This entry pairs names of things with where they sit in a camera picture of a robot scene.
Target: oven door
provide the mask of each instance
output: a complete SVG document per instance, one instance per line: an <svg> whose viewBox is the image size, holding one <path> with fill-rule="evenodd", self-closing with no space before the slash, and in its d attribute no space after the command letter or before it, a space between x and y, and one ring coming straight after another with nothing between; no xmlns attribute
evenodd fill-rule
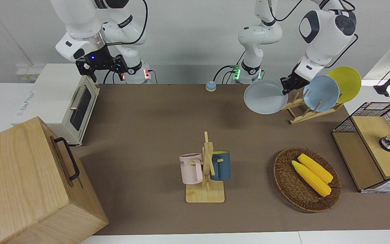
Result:
<svg viewBox="0 0 390 244"><path fill-rule="evenodd" d="M87 79L84 79L84 82L80 83L74 100L70 105L71 112L66 122L66 127L77 139L77 142L71 142L71 144L81 143L96 98L96 93L94 93L91 84Z"/></svg>

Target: white toaster oven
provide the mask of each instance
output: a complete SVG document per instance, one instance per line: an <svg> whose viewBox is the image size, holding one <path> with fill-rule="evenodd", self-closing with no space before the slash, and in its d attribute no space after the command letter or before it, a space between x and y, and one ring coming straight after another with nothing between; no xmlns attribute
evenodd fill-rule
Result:
<svg viewBox="0 0 390 244"><path fill-rule="evenodd" d="M80 145L98 95L97 84L75 64L47 64L12 125L39 116L57 136Z"/></svg>

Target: mug handle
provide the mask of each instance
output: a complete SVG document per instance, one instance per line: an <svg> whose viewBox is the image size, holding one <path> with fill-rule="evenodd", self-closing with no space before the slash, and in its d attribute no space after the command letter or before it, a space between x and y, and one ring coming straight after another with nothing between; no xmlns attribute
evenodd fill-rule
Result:
<svg viewBox="0 0 390 244"><path fill-rule="evenodd" d="M196 169L196 180L202 180L202 169L201 169L201 161L199 159L194 159L195 161L195 169Z"/></svg>

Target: wooden mug tree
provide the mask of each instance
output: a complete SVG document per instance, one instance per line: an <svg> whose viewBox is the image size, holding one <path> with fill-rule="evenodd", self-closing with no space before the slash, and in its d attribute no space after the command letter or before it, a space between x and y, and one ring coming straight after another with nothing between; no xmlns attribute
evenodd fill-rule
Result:
<svg viewBox="0 0 390 244"><path fill-rule="evenodd" d="M215 175L212 162L213 142L209 142L207 131L204 132L202 161L204 177L201 183L186 185L186 202L188 203L222 203L225 201L223 181L210 180L210 174Z"/></svg>

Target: yellow plate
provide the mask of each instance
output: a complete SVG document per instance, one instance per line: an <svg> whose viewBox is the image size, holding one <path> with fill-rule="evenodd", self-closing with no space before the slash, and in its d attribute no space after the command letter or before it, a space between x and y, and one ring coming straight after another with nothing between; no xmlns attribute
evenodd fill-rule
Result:
<svg viewBox="0 0 390 244"><path fill-rule="evenodd" d="M330 71L328 76L336 81L341 97L337 103L348 102L361 90L362 79L359 73L350 67L338 67Z"/></svg>

